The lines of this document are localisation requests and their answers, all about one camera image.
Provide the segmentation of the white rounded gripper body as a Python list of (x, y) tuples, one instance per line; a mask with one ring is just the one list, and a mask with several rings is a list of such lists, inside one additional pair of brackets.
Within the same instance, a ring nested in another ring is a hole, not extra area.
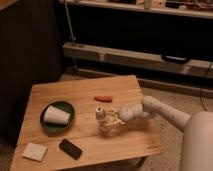
[(128, 122), (130, 120), (140, 117), (142, 114), (143, 114), (143, 106), (141, 103), (121, 106), (118, 109), (118, 118), (122, 122)]

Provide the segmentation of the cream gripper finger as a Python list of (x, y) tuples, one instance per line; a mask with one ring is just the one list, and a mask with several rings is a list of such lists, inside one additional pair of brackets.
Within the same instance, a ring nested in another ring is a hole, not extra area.
[(107, 122), (107, 121), (104, 121), (103, 122), (103, 127), (105, 127), (105, 128), (112, 128), (112, 127), (117, 127), (117, 126), (119, 126), (119, 125), (123, 125), (124, 124), (124, 122), (122, 122), (121, 120), (115, 120), (115, 121), (113, 121), (113, 122)]
[(109, 115), (117, 115), (119, 113), (118, 108), (108, 108), (106, 111), (106, 113)]

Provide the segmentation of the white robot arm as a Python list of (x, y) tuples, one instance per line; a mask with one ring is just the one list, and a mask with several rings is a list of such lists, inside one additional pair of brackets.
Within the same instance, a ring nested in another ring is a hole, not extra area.
[(183, 132), (179, 171), (213, 171), (213, 112), (201, 111), (189, 115), (152, 96), (144, 96), (140, 104), (120, 107), (112, 127), (136, 118), (152, 118), (159, 114)]

